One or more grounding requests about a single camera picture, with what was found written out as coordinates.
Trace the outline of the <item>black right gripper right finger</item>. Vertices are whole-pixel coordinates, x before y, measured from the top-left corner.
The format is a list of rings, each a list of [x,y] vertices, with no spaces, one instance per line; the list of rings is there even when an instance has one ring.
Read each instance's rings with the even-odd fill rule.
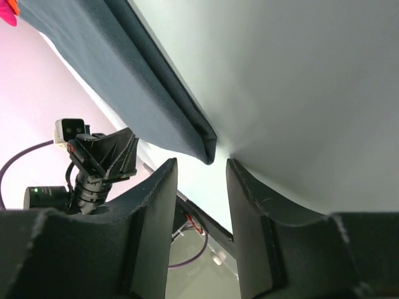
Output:
[[[398,214],[300,206],[226,163],[243,298],[397,298]]]

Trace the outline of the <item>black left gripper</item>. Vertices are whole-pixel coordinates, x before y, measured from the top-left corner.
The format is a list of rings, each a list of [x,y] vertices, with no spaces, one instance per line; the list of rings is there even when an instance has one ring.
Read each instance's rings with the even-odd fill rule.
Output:
[[[71,165],[78,169],[71,208],[86,215],[104,204],[112,183],[136,175],[138,138],[129,128],[109,135],[80,133],[67,142]],[[107,170],[101,165],[110,165]]]

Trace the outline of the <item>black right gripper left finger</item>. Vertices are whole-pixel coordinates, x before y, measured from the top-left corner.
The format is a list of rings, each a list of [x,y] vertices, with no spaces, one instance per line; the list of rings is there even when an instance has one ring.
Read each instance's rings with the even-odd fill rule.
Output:
[[[1,213],[2,298],[164,298],[178,163],[106,203],[100,214]]]

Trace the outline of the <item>grey t-shirt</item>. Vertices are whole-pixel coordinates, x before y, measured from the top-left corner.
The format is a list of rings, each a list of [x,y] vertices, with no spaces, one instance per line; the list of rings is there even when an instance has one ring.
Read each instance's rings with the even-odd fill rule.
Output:
[[[127,1],[18,6],[139,138],[213,163],[215,132]]]

